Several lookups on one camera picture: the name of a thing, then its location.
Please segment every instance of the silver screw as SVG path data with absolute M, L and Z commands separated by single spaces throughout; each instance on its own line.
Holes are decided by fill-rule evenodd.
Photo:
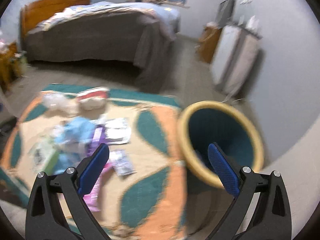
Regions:
M 251 172 L 251 169 L 249 167 L 243 167 L 242 170 L 245 172 L 245 173 L 250 173 Z
M 71 168 L 67 168 L 67 173 L 68 174 L 72 174 L 75 172 L 75 168 L 71 167 Z
M 43 176 L 44 176 L 44 172 L 43 171 L 39 172 L 38 175 L 37 175 L 38 178 L 42 178 Z
M 280 177 L 281 176 L 281 173 L 279 171 L 274 171 L 273 174 L 276 176 L 276 177 Z

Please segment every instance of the pink package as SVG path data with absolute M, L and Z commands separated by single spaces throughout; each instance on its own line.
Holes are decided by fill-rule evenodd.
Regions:
M 101 177 L 103 174 L 108 172 L 111 168 L 112 168 L 112 165 L 108 161 L 106 163 L 106 165 L 104 166 L 99 178 L 97 179 L 96 184 L 94 184 L 91 193 L 88 195 L 84 195 L 84 197 L 83 197 L 84 202 L 87 204 L 87 206 L 91 212 L 99 212 L 100 211 L 100 209 L 98 208 L 97 199 L 98 199 L 98 194 L 100 191 Z

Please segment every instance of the patterned rug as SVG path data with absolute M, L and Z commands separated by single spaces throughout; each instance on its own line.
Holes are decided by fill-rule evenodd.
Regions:
M 51 84 L 44 91 L 60 91 L 74 100 L 76 93 L 89 88 Z M 110 90 L 105 109 L 81 115 L 93 120 L 102 113 L 109 119 L 127 118 L 130 143 L 110 146 L 110 151 L 125 150 L 137 173 L 126 179 L 113 169 L 104 174 L 98 197 L 101 212 L 94 212 L 95 218 L 112 239 L 185 239 L 186 171 L 176 139 L 179 105 L 171 97 Z M 39 95 L 13 130 L 1 160 L 0 180 L 22 206 L 27 206 L 36 178 L 28 152 L 40 134 L 68 119 L 48 111 Z M 71 229 L 80 233 L 63 198 L 60 203 Z M 119 236 L 119 229 L 128 233 Z

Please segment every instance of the purple package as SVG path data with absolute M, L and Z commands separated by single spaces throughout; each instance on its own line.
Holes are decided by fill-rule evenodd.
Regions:
M 107 143 L 106 136 L 105 136 L 105 128 L 103 126 L 98 125 L 94 131 L 92 143 L 90 144 L 88 148 L 87 155 L 92 156 L 92 154 L 95 152 L 95 150 L 99 147 L 101 143 Z M 109 171 L 112 168 L 111 163 L 108 161 L 106 165 L 104 166 L 99 178 L 97 179 L 96 183 L 94 184 L 92 191 L 90 194 L 85 195 L 83 197 L 84 202 L 87 204 L 89 210 L 91 212 L 99 212 L 100 209 L 98 208 L 98 194 L 100 191 L 100 182 L 101 177 L 104 173 Z
M 112 168 L 111 163 L 108 161 L 106 165 L 104 166 L 99 178 L 96 181 L 96 184 L 94 184 L 92 191 L 88 195 L 84 195 L 83 200 L 87 204 L 89 210 L 91 212 L 99 212 L 100 209 L 98 208 L 98 194 L 100 191 L 100 182 L 101 182 L 101 177 L 104 173 L 109 171 Z

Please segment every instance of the yellow trash can rim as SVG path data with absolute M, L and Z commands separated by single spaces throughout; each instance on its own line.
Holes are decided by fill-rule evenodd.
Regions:
M 255 172 L 259 172 L 262 169 L 263 161 L 264 161 L 264 149 L 261 137 L 257 130 L 255 129 L 252 122 L 245 117 L 240 111 L 235 109 L 232 106 L 229 106 L 224 103 L 220 103 L 217 101 L 202 101 L 195 103 L 189 107 L 187 107 L 181 114 L 178 120 L 178 142 L 180 145 L 180 149 L 184 158 L 187 162 L 188 167 L 200 180 L 209 184 L 213 187 L 223 188 L 223 185 L 219 179 L 219 177 L 214 174 L 210 169 L 208 169 L 202 161 L 198 158 L 195 153 L 193 146 L 191 145 L 190 137 L 189 137 L 189 119 L 191 115 L 204 108 L 211 108 L 215 110 L 219 110 L 233 117 L 236 121 L 238 121 L 243 129 L 247 132 L 253 150 L 253 165 L 252 170 Z

